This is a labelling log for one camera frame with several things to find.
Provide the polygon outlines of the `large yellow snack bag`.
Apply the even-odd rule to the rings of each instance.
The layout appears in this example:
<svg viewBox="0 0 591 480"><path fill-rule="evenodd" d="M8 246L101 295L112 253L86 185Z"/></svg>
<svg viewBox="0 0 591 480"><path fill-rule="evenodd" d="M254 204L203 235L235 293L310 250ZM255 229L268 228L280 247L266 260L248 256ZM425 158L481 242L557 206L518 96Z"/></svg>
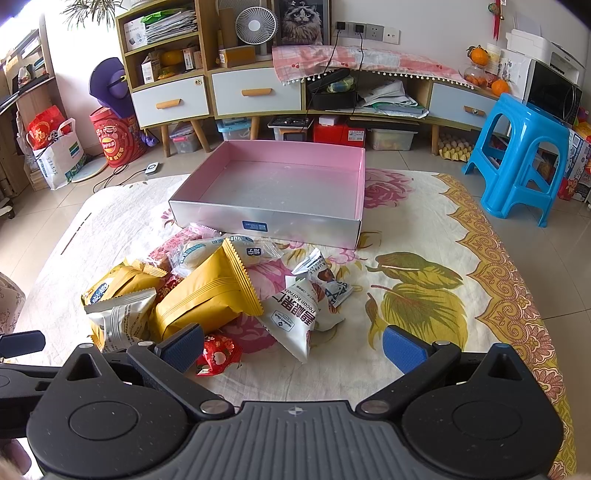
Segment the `large yellow snack bag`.
<svg viewBox="0 0 591 480"><path fill-rule="evenodd" d="M225 239L155 305L148 321L150 338L165 340L191 324L211 333L242 314L259 316L263 305L235 246Z"/></svg>

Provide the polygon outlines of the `white chestnut snack bag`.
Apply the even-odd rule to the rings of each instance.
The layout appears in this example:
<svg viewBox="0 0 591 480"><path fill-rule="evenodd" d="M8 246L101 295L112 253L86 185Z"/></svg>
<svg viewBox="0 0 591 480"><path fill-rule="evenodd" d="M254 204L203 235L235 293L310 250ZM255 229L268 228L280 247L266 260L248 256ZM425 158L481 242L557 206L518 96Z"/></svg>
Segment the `white chestnut snack bag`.
<svg viewBox="0 0 591 480"><path fill-rule="evenodd" d="M257 319L295 359L307 363L317 315L315 289L308 279L301 278L263 300L263 314Z"/></svg>

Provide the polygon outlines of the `floral bed sheet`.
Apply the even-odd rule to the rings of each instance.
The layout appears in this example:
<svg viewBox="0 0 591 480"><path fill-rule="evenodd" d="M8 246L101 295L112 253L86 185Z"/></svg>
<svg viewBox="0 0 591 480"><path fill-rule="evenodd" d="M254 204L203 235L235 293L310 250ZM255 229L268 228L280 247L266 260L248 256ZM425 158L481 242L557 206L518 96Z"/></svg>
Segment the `floral bed sheet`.
<svg viewBox="0 0 591 480"><path fill-rule="evenodd" d="M91 335L81 296L122 261L160 257L181 238L168 201L182 176L110 187L91 196L49 256L27 296L19 330L42 331L44 350L27 357L63 364ZM448 340L469 352L495 342L514 347L551 400L564 441L550 475L577 468L573 422L550 334L521 274L466 188L447 174L370 169L363 228L353 250L322 255L353 294L342 322L311 337L297 361L253 317L224 327L242 360L205 385L233 403L245 400L359 402L398 376L382 352L391 325L426 342Z"/></svg>

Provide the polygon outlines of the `yellow blue-logo snack bag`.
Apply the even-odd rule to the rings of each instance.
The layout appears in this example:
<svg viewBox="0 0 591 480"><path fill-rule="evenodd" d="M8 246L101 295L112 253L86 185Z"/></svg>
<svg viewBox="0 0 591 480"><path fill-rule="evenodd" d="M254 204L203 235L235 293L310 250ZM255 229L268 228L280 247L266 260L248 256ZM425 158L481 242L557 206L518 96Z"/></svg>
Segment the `yellow blue-logo snack bag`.
<svg viewBox="0 0 591 480"><path fill-rule="evenodd" d="M81 302L88 306L137 291L158 289L167 275L165 270L139 260L123 261L82 294Z"/></svg>

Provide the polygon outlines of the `small silver snack packet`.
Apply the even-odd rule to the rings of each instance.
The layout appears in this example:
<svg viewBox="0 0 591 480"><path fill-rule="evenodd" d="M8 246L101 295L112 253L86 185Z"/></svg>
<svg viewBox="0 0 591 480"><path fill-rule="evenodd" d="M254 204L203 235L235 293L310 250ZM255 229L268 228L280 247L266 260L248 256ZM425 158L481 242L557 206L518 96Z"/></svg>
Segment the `small silver snack packet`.
<svg viewBox="0 0 591 480"><path fill-rule="evenodd" d="M291 274L305 277L318 286L332 308L341 306L353 293L351 285L335 278L329 263L318 248L312 250L307 258L297 264Z"/></svg>

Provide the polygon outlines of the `white power adapter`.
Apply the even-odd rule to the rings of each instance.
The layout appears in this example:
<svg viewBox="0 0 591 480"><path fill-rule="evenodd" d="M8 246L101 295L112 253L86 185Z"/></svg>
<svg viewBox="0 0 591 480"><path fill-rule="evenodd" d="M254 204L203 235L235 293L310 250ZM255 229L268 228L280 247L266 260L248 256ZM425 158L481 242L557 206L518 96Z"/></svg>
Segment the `white power adapter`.
<svg viewBox="0 0 591 480"><path fill-rule="evenodd" d="M144 173L146 175L152 175L154 173L157 172L158 168L159 168L160 164L158 162L152 162L150 164L147 165L147 167L145 168Z"/></svg>

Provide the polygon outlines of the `pink cardboard box tray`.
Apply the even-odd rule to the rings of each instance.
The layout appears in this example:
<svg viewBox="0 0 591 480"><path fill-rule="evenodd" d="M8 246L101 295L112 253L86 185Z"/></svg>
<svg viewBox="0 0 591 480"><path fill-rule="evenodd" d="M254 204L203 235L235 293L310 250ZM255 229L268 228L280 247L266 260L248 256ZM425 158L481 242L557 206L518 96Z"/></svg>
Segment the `pink cardboard box tray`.
<svg viewBox="0 0 591 480"><path fill-rule="evenodd" d="M224 141L169 199L180 225L356 248L366 151L274 140Z"/></svg>

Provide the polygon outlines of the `blue plastic stool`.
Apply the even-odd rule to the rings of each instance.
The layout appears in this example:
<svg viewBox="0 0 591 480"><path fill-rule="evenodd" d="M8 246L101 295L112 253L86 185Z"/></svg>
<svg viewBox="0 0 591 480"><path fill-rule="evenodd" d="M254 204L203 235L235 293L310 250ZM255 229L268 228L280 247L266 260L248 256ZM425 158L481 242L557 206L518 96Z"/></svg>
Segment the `blue plastic stool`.
<svg viewBox="0 0 591 480"><path fill-rule="evenodd" d="M510 137L504 150L491 144L496 124L506 118ZM570 130L539 109L532 109L504 93L495 103L481 130L464 174L478 170L485 179L481 205L497 218L507 218L516 205L541 211L538 225L547 226L569 158ZM557 166L550 181L534 166L542 144L557 150Z"/></svg>

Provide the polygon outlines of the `wooden tv cabinet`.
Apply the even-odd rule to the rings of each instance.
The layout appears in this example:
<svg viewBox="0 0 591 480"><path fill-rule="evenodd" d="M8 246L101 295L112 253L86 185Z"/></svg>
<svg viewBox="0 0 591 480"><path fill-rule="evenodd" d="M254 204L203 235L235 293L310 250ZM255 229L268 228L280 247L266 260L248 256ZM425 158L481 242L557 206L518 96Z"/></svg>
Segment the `wooden tv cabinet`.
<svg viewBox="0 0 591 480"><path fill-rule="evenodd" d="M431 148L440 131L479 130L497 98L429 58L353 46L279 46L270 60L221 65L207 74L213 115L252 122L271 115L337 115L366 128L425 124Z"/></svg>

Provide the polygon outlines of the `purple plush toy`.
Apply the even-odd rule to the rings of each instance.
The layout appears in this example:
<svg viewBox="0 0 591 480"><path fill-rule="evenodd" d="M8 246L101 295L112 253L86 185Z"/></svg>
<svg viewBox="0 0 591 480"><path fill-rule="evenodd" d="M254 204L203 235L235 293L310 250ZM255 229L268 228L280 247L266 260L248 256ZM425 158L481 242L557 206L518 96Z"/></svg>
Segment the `purple plush toy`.
<svg viewBox="0 0 591 480"><path fill-rule="evenodd" d="M110 108L119 118L136 117L124 66L119 58L107 58L94 68L89 80L89 93L100 107ZM141 130L140 138L147 149L157 143L155 137L145 137Z"/></svg>

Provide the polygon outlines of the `black bag on shelf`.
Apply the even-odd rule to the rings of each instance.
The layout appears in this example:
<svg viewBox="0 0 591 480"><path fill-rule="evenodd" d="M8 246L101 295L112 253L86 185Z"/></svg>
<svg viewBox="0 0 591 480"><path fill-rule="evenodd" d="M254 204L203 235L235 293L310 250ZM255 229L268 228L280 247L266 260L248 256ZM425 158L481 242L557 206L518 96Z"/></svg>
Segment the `black bag on shelf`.
<svg viewBox="0 0 591 480"><path fill-rule="evenodd" d="M356 89L356 79L348 68L308 80L307 95L305 106L311 110L353 110L362 100Z"/></svg>

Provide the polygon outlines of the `black microwave oven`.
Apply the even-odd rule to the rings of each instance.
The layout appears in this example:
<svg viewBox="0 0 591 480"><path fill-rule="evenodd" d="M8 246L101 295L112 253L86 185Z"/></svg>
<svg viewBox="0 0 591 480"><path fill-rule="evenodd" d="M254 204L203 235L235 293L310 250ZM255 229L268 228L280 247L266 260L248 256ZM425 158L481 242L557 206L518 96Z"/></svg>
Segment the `black microwave oven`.
<svg viewBox="0 0 591 480"><path fill-rule="evenodd" d="M528 70L524 101L567 125L573 125L582 90L562 74L538 60Z"/></svg>

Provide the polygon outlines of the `orange fruit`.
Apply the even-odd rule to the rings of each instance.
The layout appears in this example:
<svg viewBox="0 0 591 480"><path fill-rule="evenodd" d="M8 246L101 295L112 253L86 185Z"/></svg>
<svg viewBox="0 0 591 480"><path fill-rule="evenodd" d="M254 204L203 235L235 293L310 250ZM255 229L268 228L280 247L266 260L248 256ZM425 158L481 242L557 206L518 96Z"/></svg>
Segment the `orange fruit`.
<svg viewBox="0 0 591 480"><path fill-rule="evenodd" d="M481 45L470 46L467 49L467 56L473 64L480 67L486 67L490 60L489 53Z"/></svg>

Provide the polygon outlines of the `wooden shelf cabinet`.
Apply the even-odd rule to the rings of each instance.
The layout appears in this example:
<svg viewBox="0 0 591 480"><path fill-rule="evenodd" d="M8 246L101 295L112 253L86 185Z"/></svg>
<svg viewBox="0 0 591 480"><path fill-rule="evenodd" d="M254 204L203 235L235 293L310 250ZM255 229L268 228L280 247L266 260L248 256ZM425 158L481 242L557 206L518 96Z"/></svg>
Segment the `wooden shelf cabinet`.
<svg viewBox="0 0 591 480"><path fill-rule="evenodd" d="M129 6L116 17L116 28L139 128L159 132L169 155L169 127L186 122L208 152L201 121L213 115L207 74L217 58L214 1L131 1Z"/></svg>

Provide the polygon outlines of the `white printer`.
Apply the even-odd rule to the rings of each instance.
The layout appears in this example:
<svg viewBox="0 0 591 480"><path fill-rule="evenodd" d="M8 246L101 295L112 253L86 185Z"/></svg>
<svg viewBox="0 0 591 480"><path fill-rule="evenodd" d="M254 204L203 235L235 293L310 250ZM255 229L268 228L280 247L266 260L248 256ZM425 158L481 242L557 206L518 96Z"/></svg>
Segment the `white printer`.
<svg viewBox="0 0 591 480"><path fill-rule="evenodd" d="M585 67L561 46L546 38L512 29L506 33L507 49L538 60L563 75L571 83L583 86Z"/></svg>

